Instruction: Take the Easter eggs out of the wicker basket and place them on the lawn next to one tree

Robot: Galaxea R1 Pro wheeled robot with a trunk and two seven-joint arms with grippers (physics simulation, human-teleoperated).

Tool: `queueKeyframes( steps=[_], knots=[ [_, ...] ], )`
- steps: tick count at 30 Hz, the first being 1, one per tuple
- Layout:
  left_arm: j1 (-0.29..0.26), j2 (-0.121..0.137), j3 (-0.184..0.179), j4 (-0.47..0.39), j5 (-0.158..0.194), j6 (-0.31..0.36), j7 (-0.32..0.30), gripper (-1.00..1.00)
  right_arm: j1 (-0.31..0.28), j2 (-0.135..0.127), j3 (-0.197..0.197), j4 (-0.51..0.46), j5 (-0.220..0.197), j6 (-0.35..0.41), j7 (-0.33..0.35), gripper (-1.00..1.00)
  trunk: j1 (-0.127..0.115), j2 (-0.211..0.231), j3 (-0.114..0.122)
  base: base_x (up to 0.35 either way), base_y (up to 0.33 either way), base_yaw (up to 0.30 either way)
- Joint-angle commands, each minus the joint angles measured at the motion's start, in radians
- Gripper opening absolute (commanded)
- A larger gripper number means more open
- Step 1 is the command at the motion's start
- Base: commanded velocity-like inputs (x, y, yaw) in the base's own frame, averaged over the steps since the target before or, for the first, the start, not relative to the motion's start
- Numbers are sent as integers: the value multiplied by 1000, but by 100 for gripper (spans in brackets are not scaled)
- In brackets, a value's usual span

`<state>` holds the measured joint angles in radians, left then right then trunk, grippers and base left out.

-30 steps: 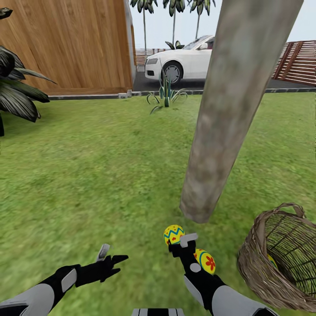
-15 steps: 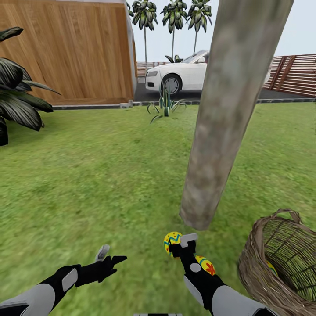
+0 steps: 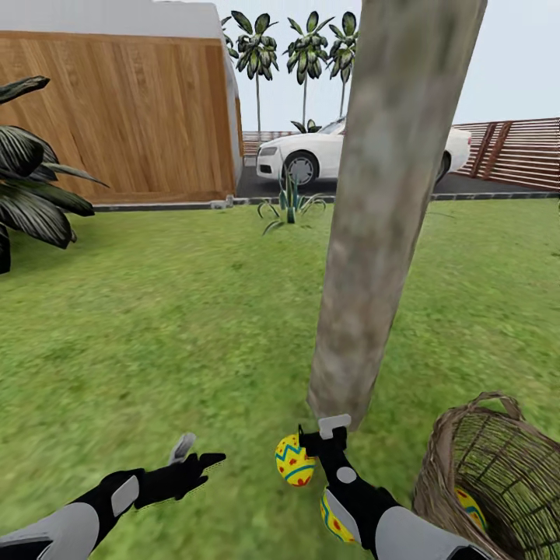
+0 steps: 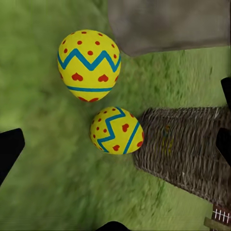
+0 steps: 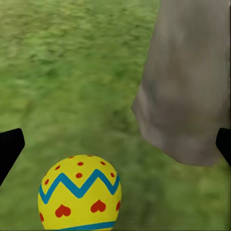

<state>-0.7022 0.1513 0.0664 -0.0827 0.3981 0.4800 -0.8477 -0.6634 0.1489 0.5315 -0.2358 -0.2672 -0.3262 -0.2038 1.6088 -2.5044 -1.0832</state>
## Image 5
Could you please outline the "easter egg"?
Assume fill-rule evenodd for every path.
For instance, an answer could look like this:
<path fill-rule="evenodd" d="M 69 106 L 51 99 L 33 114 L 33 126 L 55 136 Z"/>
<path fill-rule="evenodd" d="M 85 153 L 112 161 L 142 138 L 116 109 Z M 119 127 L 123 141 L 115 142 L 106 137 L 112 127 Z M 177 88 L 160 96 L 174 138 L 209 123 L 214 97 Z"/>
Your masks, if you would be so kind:
<path fill-rule="evenodd" d="M 113 231 L 121 202 L 116 169 L 101 157 L 68 157 L 46 173 L 38 192 L 44 231 Z"/>

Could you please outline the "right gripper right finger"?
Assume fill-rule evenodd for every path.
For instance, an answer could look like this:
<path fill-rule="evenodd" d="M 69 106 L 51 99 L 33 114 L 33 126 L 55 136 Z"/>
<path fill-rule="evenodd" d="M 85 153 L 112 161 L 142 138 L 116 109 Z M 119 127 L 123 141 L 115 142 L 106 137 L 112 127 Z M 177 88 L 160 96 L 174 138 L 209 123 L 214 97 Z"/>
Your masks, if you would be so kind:
<path fill-rule="evenodd" d="M 223 157 L 231 166 L 231 130 L 220 128 L 217 135 L 216 145 Z"/>

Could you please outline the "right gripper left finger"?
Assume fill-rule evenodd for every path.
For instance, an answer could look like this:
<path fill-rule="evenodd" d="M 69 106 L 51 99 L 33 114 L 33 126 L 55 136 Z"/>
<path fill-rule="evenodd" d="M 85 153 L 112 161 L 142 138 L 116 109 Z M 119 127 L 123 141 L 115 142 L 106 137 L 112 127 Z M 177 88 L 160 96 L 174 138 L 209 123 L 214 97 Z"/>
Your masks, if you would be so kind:
<path fill-rule="evenodd" d="M 0 186 L 25 146 L 20 128 L 0 133 Z"/>

